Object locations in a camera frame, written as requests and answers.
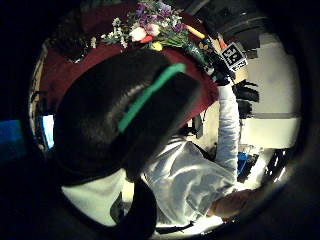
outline white flower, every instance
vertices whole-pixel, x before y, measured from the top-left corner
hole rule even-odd
[[[109,34],[108,34],[108,38],[113,38],[114,37],[114,33],[113,32],[110,32]]]
[[[92,48],[97,48],[97,39],[95,37],[91,38],[91,43],[90,43]]]
[[[135,22],[132,26],[131,26],[131,30],[136,29],[137,27],[140,27],[140,24],[138,22]]]
[[[117,28],[116,33],[117,33],[118,35],[122,35],[122,28]]]
[[[121,23],[121,20],[119,18],[115,18],[112,22],[112,26],[116,27],[119,26]]]
[[[120,43],[124,48],[128,47],[128,43],[126,43],[126,41],[124,40],[124,37],[121,37]]]
[[[169,24],[168,24],[167,22],[162,22],[162,23],[161,23],[161,26],[162,26],[162,27],[168,27]]]
[[[160,27],[157,24],[153,24],[153,23],[149,23],[146,27],[145,27],[147,33],[153,37],[156,37],[159,35],[160,33]]]
[[[133,29],[129,35],[132,37],[132,42],[137,42],[144,39],[147,36],[146,31],[142,27]]]

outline person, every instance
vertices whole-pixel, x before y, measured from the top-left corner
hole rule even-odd
[[[144,171],[158,204],[158,227],[183,227],[201,216],[230,218],[252,191],[234,192],[240,132],[236,97],[227,79],[218,81],[219,130],[215,161],[181,135],[175,135]]]
[[[121,195],[130,169],[127,163],[110,153],[120,135],[117,124],[128,106],[168,66],[169,60],[153,50],[116,55],[77,79],[58,107],[53,162],[59,187],[71,205],[99,224],[115,226],[123,217]],[[149,187],[167,222],[169,220],[173,225],[196,220],[199,214],[229,214],[236,211],[233,205],[240,204],[234,202],[234,198],[231,204],[228,199],[215,203],[231,192],[236,181],[239,130],[231,87],[219,89],[219,136],[222,137],[218,142],[217,162],[205,161],[190,142],[177,137],[157,157],[157,163],[146,165]],[[129,160],[135,161],[136,165],[146,164]],[[166,169],[155,171],[161,166]],[[169,174],[161,175],[165,170]]]

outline white shirt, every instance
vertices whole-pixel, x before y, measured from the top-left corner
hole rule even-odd
[[[239,113],[230,85],[219,87],[220,110],[215,162],[182,137],[172,138],[145,170],[157,204],[157,226],[185,226],[204,216],[212,202],[233,190],[237,177]]]

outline purple flower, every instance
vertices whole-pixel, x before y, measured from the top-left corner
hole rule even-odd
[[[171,6],[170,5],[164,4],[163,2],[160,1],[160,2],[158,2],[158,7],[160,10],[160,14],[163,17],[168,17],[171,14]]]
[[[170,16],[171,11],[162,9],[162,10],[160,11],[160,14],[161,14],[163,17],[168,17],[168,16]]]
[[[165,11],[171,12],[171,6],[170,5],[164,4],[161,1],[159,1],[158,4],[159,4],[160,10],[165,10]]]
[[[158,15],[151,15],[150,18],[152,21],[157,21]]]
[[[178,23],[177,25],[175,25],[174,27],[172,27],[172,30],[174,32],[181,32],[184,29],[184,24],[183,23]]]
[[[137,14],[137,16],[138,16],[138,17],[141,17],[141,16],[142,16],[142,14],[143,14],[143,12],[144,12],[145,8],[146,8],[146,6],[145,6],[145,5],[143,5],[143,4],[139,4],[138,9],[136,10],[136,14]]]
[[[139,24],[141,27],[144,27],[147,24],[148,15],[143,14],[139,19]]]

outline hand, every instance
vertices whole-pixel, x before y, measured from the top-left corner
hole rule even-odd
[[[221,218],[230,218],[237,215],[247,203],[252,190],[244,190],[231,193],[215,201],[208,211],[208,215],[216,215]]]

